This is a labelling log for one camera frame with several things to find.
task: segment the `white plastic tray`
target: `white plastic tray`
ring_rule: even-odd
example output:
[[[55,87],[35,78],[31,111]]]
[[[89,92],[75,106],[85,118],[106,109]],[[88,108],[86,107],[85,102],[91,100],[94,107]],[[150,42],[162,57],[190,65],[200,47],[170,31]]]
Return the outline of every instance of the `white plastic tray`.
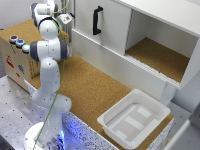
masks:
[[[169,108],[135,89],[97,120],[122,147],[136,149],[169,113]]]

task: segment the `cork surface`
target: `cork surface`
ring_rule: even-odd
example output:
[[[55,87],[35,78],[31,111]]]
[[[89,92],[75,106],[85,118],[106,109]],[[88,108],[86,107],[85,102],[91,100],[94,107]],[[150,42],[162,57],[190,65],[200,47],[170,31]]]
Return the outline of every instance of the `cork surface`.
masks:
[[[40,88],[40,76],[29,82],[37,89]],[[123,148],[104,133],[97,118],[130,92],[131,89],[77,56],[66,60],[60,93],[71,98],[70,111],[120,150]],[[145,150],[172,119],[173,115],[169,115],[137,150]]]
[[[126,53],[178,82],[181,82],[190,61],[188,57],[149,38],[143,39]]]
[[[33,41],[42,41],[42,37],[37,27],[35,27],[33,20],[27,20],[12,27],[0,31],[0,37],[9,42],[12,35],[17,35],[19,39],[25,40],[26,44],[31,44]]]

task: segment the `cabinet handle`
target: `cabinet handle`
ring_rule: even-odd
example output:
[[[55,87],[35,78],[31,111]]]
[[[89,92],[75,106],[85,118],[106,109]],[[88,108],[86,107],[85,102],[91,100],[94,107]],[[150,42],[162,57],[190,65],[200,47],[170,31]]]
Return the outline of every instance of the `cabinet handle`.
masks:
[[[97,9],[94,10],[94,15],[93,15],[93,35],[97,35],[101,33],[101,30],[97,28],[98,24],[98,12],[103,11],[103,8],[98,6]]]

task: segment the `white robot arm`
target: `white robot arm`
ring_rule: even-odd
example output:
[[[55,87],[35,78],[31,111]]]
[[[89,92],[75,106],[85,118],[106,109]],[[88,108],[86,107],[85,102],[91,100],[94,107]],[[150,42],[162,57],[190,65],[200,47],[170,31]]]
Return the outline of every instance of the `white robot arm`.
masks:
[[[58,11],[58,6],[54,0],[45,0],[44,2],[44,4],[34,3],[31,5],[33,22],[38,27],[45,41],[32,42],[30,45],[30,55],[35,61],[41,63],[41,87],[32,95],[32,101],[41,107],[47,108],[46,116],[50,114],[40,136],[38,133],[34,140],[38,139],[38,148],[49,150],[53,149],[50,148],[49,143],[55,141],[63,130],[62,113],[70,110],[72,102],[70,98],[56,94],[60,88],[60,73],[56,60],[66,59],[69,56],[69,48],[64,40],[57,37],[59,25],[54,18],[56,14],[54,17],[50,17],[51,13]],[[55,98],[56,101],[52,112],[49,113]],[[64,141],[63,145],[60,149],[66,148]],[[34,149],[34,145],[30,144],[28,147],[29,149],[30,147]]]

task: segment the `white cabinet door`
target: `white cabinet door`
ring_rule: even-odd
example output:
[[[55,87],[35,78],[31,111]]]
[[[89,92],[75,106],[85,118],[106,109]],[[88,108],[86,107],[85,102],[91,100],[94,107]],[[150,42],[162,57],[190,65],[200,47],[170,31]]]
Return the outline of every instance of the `white cabinet door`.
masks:
[[[98,29],[101,33],[93,35],[94,10],[98,13]],[[131,9],[113,0],[76,0],[75,29],[121,55],[124,55],[129,30]]]

